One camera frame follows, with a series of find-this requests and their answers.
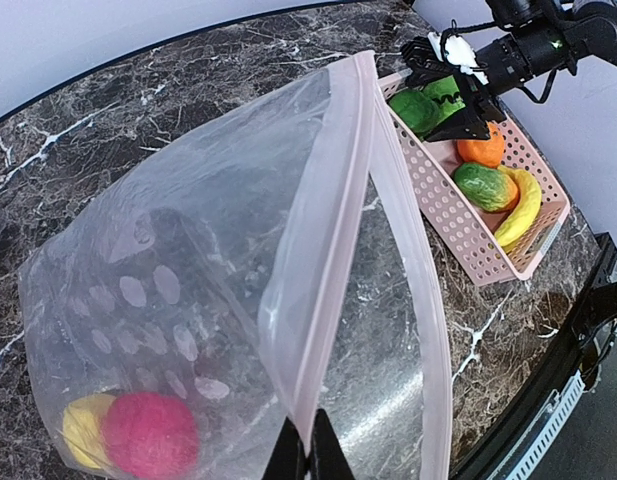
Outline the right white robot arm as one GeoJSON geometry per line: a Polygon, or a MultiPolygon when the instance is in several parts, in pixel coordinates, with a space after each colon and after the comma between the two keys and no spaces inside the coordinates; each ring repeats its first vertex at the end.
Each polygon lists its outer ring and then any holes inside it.
{"type": "Polygon", "coordinates": [[[423,133],[427,142],[486,140],[488,125],[506,115],[501,95],[521,91],[547,102],[557,74],[577,73],[596,57],[617,67],[617,1],[491,1],[492,19],[417,36],[400,49],[410,70],[407,87],[425,89],[451,79],[441,103],[461,106],[423,133]]]}

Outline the green toy watermelon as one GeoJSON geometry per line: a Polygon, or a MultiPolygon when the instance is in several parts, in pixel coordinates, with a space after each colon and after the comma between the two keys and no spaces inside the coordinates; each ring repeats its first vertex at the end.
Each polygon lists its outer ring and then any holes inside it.
{"type": "Polygon", "coordinates": [[[437,105],[440,123],[465,108],[465,103],[453,76],[447,76],[429,83],[424,87],[423,94],[437,105]]]}

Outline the green toy pepper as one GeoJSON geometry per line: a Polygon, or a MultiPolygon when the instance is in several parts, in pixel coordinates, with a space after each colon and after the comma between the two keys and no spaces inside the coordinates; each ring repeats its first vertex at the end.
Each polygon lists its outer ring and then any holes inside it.
{"type": "Polygon", "coordinates": [[[402,90],[392,96],[388,104],[416,135],[429,133],[440,120],[438,105],[419,90],[402,90]]]}

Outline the yellow toy pepper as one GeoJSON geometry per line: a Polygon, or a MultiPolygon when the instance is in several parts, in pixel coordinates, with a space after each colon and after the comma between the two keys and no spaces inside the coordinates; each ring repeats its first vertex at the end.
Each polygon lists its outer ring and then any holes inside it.
{"type": "Polygon", "coordinates": [[[98,393],[70,402],[62,414],[62,436],[76,462],[86,468],[103,470],[111,463],[105,451],[101,423],[115,397],[98,393]]]}

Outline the red toy apple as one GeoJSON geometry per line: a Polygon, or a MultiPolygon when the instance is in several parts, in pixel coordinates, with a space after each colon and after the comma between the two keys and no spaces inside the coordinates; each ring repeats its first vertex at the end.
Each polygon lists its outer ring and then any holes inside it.
{"type": "Polygon", "coordinates": [[[176,479],[196,465],[197,425],[180,399],[154,392],[116,398],[101,422],[114,466],[141,479],[176,479]]]}

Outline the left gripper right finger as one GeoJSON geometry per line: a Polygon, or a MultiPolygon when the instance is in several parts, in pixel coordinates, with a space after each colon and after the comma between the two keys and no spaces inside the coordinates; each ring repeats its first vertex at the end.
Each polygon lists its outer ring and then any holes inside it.
{"type": "Polygon", "coordinates": [[[315,480],[354,480],[332,423],[324,409],[315,416],[308,456],[308,472],[315,480]]]}

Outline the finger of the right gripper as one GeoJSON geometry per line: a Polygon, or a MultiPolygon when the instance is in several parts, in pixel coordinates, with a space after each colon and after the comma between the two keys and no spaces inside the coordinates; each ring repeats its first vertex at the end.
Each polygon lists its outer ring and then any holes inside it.
{"type": "Polygon", "coordinates": [[[490,130],[487,122],[469,112],[453,113],[425,135],[427,142],[489,139],[490,130]]]}

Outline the clear zip top bag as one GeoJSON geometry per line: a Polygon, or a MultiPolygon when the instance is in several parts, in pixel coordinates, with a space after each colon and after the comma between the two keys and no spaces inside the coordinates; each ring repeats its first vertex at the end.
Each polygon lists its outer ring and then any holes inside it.
{"type": "Polygon", "coordinates": [[[444,479],[441,289],[372,51],[311,72],[142,161],[21,266],[34,399],[180,399],[200,440],[176,479],[262,479],[286,418],[324,409],[357,479],[444,479]]]}

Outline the pink plastic basket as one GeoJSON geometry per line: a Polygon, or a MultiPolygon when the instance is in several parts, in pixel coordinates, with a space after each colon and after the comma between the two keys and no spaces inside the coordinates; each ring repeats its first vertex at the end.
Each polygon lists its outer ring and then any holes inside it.
{"type": "Polygon", "coordinates": [[[472,282],[530,279],[570,201],[521,128],[506,118],[491,140],[426,142],[391,117],[419,208],[472,282]]]}

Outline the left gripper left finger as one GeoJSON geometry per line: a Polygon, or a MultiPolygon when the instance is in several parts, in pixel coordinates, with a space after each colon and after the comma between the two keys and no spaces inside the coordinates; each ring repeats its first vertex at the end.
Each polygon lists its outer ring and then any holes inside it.
{"type": "Polygon", "coordinates": [[[262,480],[304,480],[307,457],[295,425],[286,418],[262,480]]]}

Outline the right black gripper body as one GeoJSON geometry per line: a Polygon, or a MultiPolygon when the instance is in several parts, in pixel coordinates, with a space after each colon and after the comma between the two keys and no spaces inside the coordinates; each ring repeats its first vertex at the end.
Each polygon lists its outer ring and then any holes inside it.
{"type": "Polygon", "coordinates": [[[519,89],[532,102],[543,104],[557,73],[573,70],[573,54],[550,26],[513,30],[473,50],[463,35],[486,27],[450,27],[440,34],[416,36],[402,45],[400,54],[411,70],[406,85],[423,90],[431,82],[453,76],[465,103],[458,112],[500,123],[506,119],[500,95],[519,89]]]}

